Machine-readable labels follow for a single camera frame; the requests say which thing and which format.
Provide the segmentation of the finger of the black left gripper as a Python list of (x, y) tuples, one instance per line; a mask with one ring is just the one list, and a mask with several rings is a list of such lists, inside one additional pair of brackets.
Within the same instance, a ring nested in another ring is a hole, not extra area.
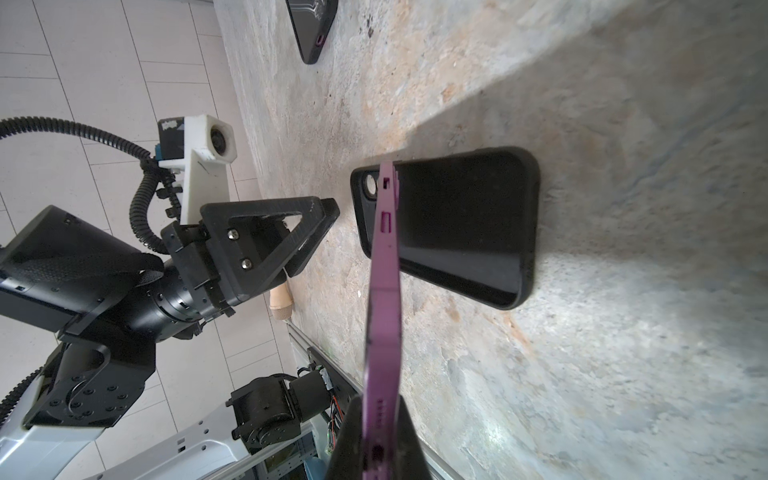
[(260, 295), (289, 276), (284, 267), (319, 226), (318, 197), (209, 203), (202, 223), (233, 270), (240, 303)]
[(335, 199), (322, 199), (323, 218), (319, 226), (294, 253), (284, 267), (286, 274), (293, 278), (299, 275), (309, 263), (321, 242), (340, 215), (340, 209)]

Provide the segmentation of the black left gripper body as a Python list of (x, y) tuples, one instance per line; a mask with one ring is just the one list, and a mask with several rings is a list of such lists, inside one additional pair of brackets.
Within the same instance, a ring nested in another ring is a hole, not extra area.
[(158, 305), (172, 318), (231, 317), (240, 300), (233, 270), (204, 224), (170, 223), (161, 231), (170, 255)]

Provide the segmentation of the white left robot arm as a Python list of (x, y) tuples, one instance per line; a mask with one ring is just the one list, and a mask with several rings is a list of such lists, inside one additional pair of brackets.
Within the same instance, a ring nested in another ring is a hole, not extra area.
[(141, 397), (160, 342), (298, 275), (338, 215), (331, 198), (209, 203), (151, 254), (44, 209), (1, 251), (2, 315), (59, 341), (2, 402), (2, 477), (57, 477)]

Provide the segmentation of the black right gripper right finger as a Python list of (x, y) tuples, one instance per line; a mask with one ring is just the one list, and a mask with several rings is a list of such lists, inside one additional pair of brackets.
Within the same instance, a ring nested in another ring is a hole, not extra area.
[(397, 479), (432, 479), (420, 439), (402, 396), (399, 397), (397, 419)]

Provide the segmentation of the black phone case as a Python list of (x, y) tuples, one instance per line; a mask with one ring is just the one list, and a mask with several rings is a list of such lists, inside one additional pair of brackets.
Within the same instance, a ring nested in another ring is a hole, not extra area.
[(357, 168), (350, 187), (371, 291), (405, 273), (499, 310), (533, 289), (540, 168), (519, 147)]

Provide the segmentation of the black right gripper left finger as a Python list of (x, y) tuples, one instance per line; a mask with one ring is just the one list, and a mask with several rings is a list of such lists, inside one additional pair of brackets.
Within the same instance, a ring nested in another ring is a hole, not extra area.
[(362, 415), (362, 397), (354, 397), (348, 405), (340, 437), (328, 464), (325, 480), (362, 479)]

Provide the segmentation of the purple-edged phone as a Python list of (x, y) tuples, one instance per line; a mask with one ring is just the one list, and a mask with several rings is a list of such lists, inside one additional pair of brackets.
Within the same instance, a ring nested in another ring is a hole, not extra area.
[(295, 40), (304, 64), (315, 64), (336, 16), (337, 0), (287, 0)]
[(397, 443), (402, 317), (397, 235), (398, 180), (380, 165), (371, 242), (371, 277), (362, 414), (364, 479), (389, 479)]

